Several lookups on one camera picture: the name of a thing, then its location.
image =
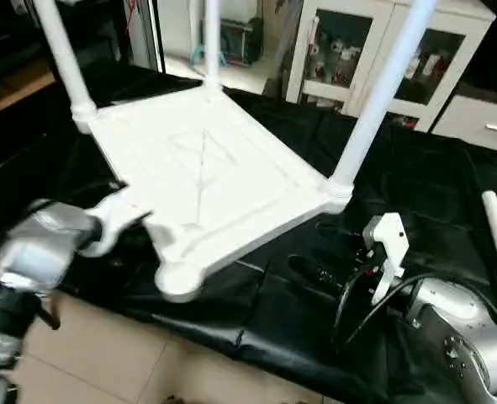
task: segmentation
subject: black cable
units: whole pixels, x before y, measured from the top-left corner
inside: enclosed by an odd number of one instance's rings
[[[381,301],[379,301],[379,303],[377,303],[377,305],[364,317],[364,319],[360,322],[358,327],[346,340],[346,342],[341,346],[341,348],[345,348],[349,343],[351,343],[351,341],[358,335],[358,333],[366,326],[367,322],[369,322],[373,318],[373,316],[375,316],[379,311],[381,311],[381,309],[383,309],[389,303],[389,301],[394,296],[396,296],[401,290],[418,282],[419,280],[427,278],[446,280],[449,282],[453,282],[454,284],[459,284],[464,288],[467,288],[468,290],[473,292],[488,307],[489,311],[491,311],[491,314],[495,317],[495,321],[497,322],[497,308],[494,306],[491,300],[489,300],[480,290],[478,290],[476,286],[452,274],[420,274],[404,280],[401,284],[399,284],[394,289],[392,289],[390,293],[384,296],[384,298]]]
[[[334,320],[334,338],[339,334],[338,330],[340,328],[340,322],[341,322],[341,317],[343,315],[343,311],[345,310],[346,304],[349,301],[349,297],[351,296],[351,292],[355,285],[357,284],[358,280],[366,274],[368,270],[371,269],[371,266],[364,264],[360,268],[358,268],[355,272],[353,272],[349,278],[347,279],[347,282],[343,286],[343,289],[341,291],[341,298],[340,298],[340,304],[338,305],[338,308],[336,310],[336,319]]]

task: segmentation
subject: floor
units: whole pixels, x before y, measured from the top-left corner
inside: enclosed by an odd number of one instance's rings
[[[332,403],[321,395],[236,363],[159,327],[104,311],[68,295],[62,325],[37,321],[10,375],[22,404]]]
[[[196,63],[192,68],[188,59],[175,56],[165,56],[166,72],[174,76],[203,78],[204,64]],[[251,66],[228,65],[220,69],[220,81],[229,88],[239,88],[250,93],[261,94],[272,68],[272,59],[262,58]]]

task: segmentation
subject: black tablecloth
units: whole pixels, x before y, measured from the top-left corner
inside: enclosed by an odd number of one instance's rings
[[[190,88],[197,82],[135,67],[86,71],[100,105]],[[318,109],[228,91],[275,136],[324,175],[341,155],[355,120]],[[160,111],[156,127],[160,129]],[[91,136],[76,132],[61,86],[0,114],[0,229],[33,199],[96,204],[109,191],[72,191],[113,178]],[[462,275],[497,304],[497,258],[480,193],[497,192],[497,152],[462,141],[383,127],[341,215],[319,215],[212,275],[187,304],[165,301],[153,278],[159,262],[143,228],[134,226],[106,257],[75,259],[64,290],[344,402],[462,402],[440,354],[395,314],[384,313],[351,349],[330,343],[336,297],[289,266],[292,254],[345,279],[360,233],[373,215],[401,214],[410,250],[407,275]],[[347,312],[358,321],[361,299]]]

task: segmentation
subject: glass cabinet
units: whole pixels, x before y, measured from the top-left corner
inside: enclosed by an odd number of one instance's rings
[[[331,98],[346,113],[358,83],[367,79],[391,12],[391,3],[380,0],[306,0],[287,100]]]
[[[304,0],[287,100],[334,99],[359,116],[409,12],[410,0]],[[494,14],[480,0],[439,0],[389,113],[428,131]]]

